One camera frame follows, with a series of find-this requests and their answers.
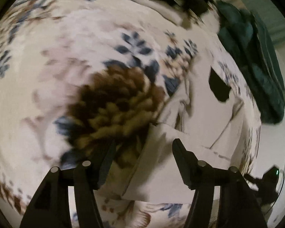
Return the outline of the beige small garment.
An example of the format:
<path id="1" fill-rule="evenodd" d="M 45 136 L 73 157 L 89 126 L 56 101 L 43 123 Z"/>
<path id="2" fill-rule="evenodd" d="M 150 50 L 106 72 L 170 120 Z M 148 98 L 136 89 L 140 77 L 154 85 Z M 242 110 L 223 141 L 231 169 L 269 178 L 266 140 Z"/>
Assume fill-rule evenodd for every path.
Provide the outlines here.
<path id="1" fill-rule="evenodd" d="M 173 157 L 174 139 L 180 139 L 188 151 L 213 167 L 241 165 L 243 104 L 232 91 L 226 102 L 219 102 L 208 84 L 210 71 L 209 60 L 196 62 L 163 110 L 160 123 L 150 127 L 124 199 L 190 203 L 193 191 L 183 183 Z"/>

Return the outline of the dark green quilted jacket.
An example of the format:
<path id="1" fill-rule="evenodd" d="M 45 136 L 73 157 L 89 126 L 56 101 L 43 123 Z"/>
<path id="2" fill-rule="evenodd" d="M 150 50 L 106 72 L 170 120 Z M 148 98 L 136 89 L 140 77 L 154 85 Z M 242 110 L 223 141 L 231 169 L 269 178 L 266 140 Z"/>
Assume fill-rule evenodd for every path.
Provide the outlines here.
<path id="1" fill-rule="evenodd" d="M 267 27 L 259 16 L 218 0 L 218 38 L 232 56 L 256 101 L 262 123 L 284 118 L 285 86 Z"/>

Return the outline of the floral fleece blanket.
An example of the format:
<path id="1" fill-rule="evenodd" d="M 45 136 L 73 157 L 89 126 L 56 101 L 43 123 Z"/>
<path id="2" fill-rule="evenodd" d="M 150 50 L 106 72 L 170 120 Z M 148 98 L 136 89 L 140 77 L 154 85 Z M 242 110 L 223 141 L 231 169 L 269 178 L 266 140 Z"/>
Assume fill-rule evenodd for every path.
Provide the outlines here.
<path id="1" fill-rule="evenodd" d="M 241 173 L 256 158 L 260 112 L 217 36 L 216 4 L 180 13 L 152 0 L 16 0 L 0 20 L 0 209 L 19 227 L 53 166 L 117 144 L 95 193 L 105 227 L 183 227 L 190 203 L 122 197 L 151 126 L 191 67 L 209 60 L 244 108 Z"/>

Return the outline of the black garment label patch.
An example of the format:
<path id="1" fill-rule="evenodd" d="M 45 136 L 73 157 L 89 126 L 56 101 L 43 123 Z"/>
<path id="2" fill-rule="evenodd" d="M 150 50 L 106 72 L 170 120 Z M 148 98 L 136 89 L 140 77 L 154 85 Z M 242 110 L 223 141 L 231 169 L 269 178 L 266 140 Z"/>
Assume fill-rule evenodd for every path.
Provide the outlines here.
<path id="1" fill-rule="evenodd" d="M 226 102 L 230 97 L 231 87 L 225 84 L 225 82 L 217 75 L 217 73 L 211 68 L 208 84 L 214 96 L 219 102 Z"/>

